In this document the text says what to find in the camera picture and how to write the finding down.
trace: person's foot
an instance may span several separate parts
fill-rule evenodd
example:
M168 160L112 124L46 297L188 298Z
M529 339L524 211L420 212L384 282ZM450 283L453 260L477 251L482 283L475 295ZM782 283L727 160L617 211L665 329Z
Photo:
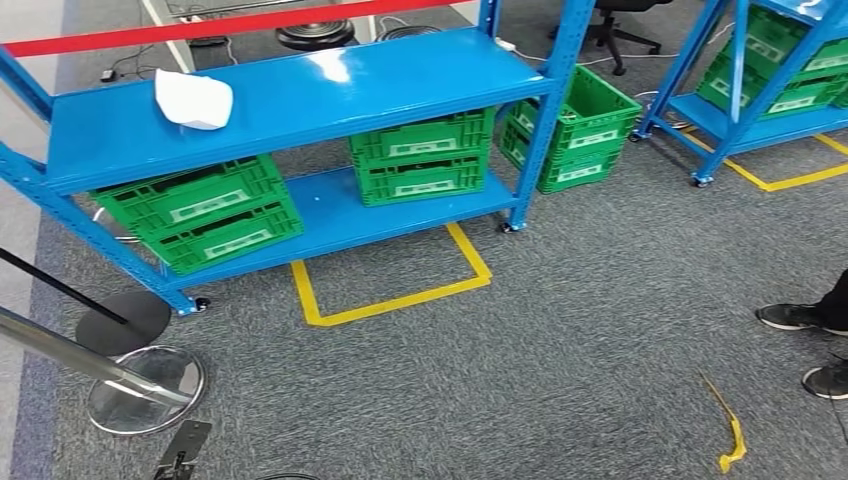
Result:
M781 330L804 330L821 328L836 335L848 336L848 331L829 328L816 312L815 305L793 305L778 303L757 310L757 318L766 325Z
M817 397L848 399L848 362L842 360L836 365L814 368L804 374L801 384Z

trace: yellow tape marking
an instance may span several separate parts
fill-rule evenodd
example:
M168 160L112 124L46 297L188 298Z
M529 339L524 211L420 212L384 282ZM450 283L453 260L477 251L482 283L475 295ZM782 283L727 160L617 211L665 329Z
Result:
M708 152L714 151L713 148L711 148L709 145L702 142L697 137L691 135L689 132L696 130L694 127L691 127L691 128L692 128L691 130L688 130L688 129L683 130L682 131L683 135L685 135L686 138L688 138L689 140L692 140L693 143L695 143L696 145L699 145L704 150L706 150ZM733 160L730 159L730 157L727 157L727 158L724 159L724 164L727 165L728 167L732 168L739 175L742 175L743 177L745 177L749 182L760 187L761 190L765 190L766 192L772 191L771 186L768 183L760 180L759 178L757 178L753 173L749 172L748 170L745 170L742 167L742 165L739 165L738 163L734 162Z
M315 290L312 288L312 281L309 279L306 264L303 260L292 262L291 267L294 275L294 283L297 287L297 293L300 296L300 304L303 307L303 316L306 319L306 323L319 327L332 327L489 285L491 283L492 272L486 266L483 258L480 257L480 253L477 252L471 241L468 240L465 232L456 223L447 224L447 228L459 250L465 256L466 260L468 260L472 270L474 270L473 278L385 302L334 313L326 317L321 315L321 311L318 308L318 301L315 298Z
M697 130L697 128L695 128L695 127L686 127L683 130L681 130L681 133L683 133L683 135L685 135L686 138L688 138L689 140L692 140L697 145L700 145L702 148L706 149L707 151L712 152L713 149L710 148L709 145L700 141L696 137L690 135L690 132L694 132L696 130ZM817 133L817 134L813 135L813 138L824 143L825 145L836 150L839 153L842 153L844 155L848 155L848 146L837 142L836 140L828 137L827 135L822 135L821 133ZM833 178L833 177L848 173L848 163L845 163L845 164L842 164L842 165L837 165L835 167L826 168L826 169L820 170L818 172L813 172L813 173L808 173L806 175L799 175L797 177L787 178L786 180L779 180L777 182L766 182L764 180L761 180L760 178L758 178L756 175L749 172L745 168L743 168L738 163L731 160L730 157L724 159L724 164L727 165L728 167L730 167L731 169L733 169L739 175L742 175L743 177L745 177L749 182L753 183L754 185L759 187L761 190L764 190L766 192L776 192L778 190L785 190L787 188L798 187L798 186L801 186L801 185L807 185L807 184L810 184L810 183L815 183L815 182L819 182L819 181L822 181L822 180L827 180L828 178Z

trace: black round base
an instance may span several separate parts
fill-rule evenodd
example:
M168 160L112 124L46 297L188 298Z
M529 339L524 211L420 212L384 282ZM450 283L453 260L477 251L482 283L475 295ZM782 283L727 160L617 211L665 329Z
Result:
M121 325L89 310L77 324L77 343L107 357L125 355L153 343L171 323L171 306L150 292L109 297L101 304L129 321Z

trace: stanchion base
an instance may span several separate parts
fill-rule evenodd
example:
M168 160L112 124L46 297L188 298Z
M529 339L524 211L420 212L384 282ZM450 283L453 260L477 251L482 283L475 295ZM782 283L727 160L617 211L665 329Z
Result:
M88 395L88 418L97 428L116 435L140 435L170 427L194 409L207 386L203 365L182 349L147 347L121 357L117 363L157 385L184 393L191 401L184 407L167 407L98 381Z
M150 292L109 297L103 306L129 321L121 325L89 310L77 324L77 343L100 355L126 355L156 341L171 323L171 306Z

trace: metal pole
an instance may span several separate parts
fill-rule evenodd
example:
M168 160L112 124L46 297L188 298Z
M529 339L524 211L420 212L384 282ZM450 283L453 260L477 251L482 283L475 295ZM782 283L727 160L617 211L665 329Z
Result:
M60 282L59 280L57 280L57 279L53 278L52 276L50 276L49 274L47 274L47 272L44 272L44 271L36 268L35 266L30 265L29 263L25 262L23 259L12 254L12 252L6 250L5 248L0 248L0 259L11 263L15 267L18 267L19 269L23 270L24 272L32 275L33 277L35 277L35 278L41 280L42 282L50 285L51 287L55 288L56 290L59 290L60 292L64 293L65 295L67 295L67 296L73 298L74 300L82 303L86 307L94 310L95 312L103 315L104 317L108 317L109 319L114 320L114 321L120 323L121 325L128 325L130 323L126 318L118 315L117 313L113 312L112 310L109 310L108 308L104 307L103 305L100 305L99 303L97 303L94 300L86 297L85 295L74 290L73 288L69 287L68 285L65 285L64 283Z
M192 397L169 390L149 379L0 307L0 337L90 375L112 388L171 408L183 408Z
M226 7L205 8L203 10L190 10L185 12L172 13L174 18L191 17L192 15L203 16L212 15L215 13L234 12L236 10L247 10L250 8L272 7L274 5L283 5L286 3L301 2L303 0L269 0L267 2L242 3L240 5L229 5Z

